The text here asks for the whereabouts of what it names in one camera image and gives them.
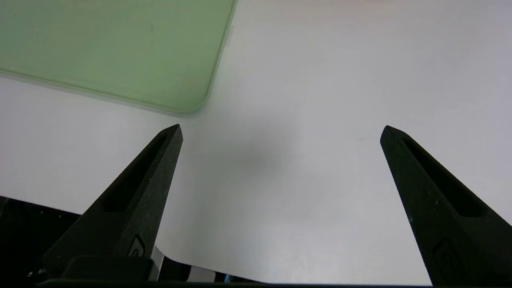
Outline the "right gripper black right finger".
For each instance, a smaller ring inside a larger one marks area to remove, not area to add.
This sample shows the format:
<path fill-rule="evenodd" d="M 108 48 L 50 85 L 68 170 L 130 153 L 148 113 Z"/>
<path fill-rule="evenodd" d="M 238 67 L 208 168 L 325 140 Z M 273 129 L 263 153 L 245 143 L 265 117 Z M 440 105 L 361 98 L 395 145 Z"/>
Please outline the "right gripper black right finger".
<path fill-rule="evenodd" d="M 510 287 L 511 225 L 408 134 L 386 126 L 380 145 L 431 283 Z"/>

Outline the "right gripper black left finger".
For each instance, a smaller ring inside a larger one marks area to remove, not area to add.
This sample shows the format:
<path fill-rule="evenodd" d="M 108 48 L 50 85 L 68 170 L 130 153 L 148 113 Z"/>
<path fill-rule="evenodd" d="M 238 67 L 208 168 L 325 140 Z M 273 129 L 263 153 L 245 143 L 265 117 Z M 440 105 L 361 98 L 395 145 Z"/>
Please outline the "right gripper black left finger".
<path fill-rule="evenodd" d="M 50 277 L 147 280 L 183 142 L 178 124 L 160 131 L 44 254 Z"/>

